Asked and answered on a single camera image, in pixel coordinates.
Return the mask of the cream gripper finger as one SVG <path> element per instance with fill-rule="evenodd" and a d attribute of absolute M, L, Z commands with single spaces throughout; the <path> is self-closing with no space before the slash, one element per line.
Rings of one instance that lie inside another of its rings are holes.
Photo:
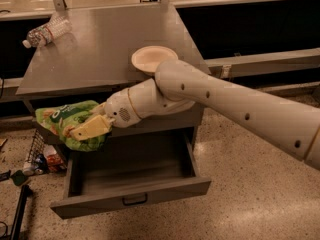
<path fill-rule="evenodd" d="M 95 106 L 93 109 L 90 110 L 90 113 L 104 115 L 105 114 L 104 107 L 105 107 L 105 102 Z"/>
<path fill-rule="evenodd" d="M 77 125 L 70 131 L 70 136 L 77 141 L 84 141 L 105 135 L 112 130 L 113 119 L 106 115 L 79 116 Z"/>

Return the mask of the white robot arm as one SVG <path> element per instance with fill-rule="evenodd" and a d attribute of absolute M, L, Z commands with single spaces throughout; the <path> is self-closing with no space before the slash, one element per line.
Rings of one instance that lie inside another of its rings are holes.
<path fill-rule="evenodd" d="M 181 60 L 159 64 L 154 76 L 111 95 L 70 131 L 82 141 L 154 115 L 209 107 L 305 164 L 320 169 L 320 109 L 209 76 Z"/>

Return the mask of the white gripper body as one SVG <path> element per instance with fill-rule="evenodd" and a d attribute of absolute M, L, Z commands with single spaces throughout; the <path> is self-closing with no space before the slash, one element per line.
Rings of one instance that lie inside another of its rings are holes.
<path fill-rule="evenodd" d="M 141 121 L 132 107 L 128 88 L 112 94 L 107 99 L 104 110 L 108 117 L 114 119 L 113 125 L 118 128 L 127 128 Z"/>

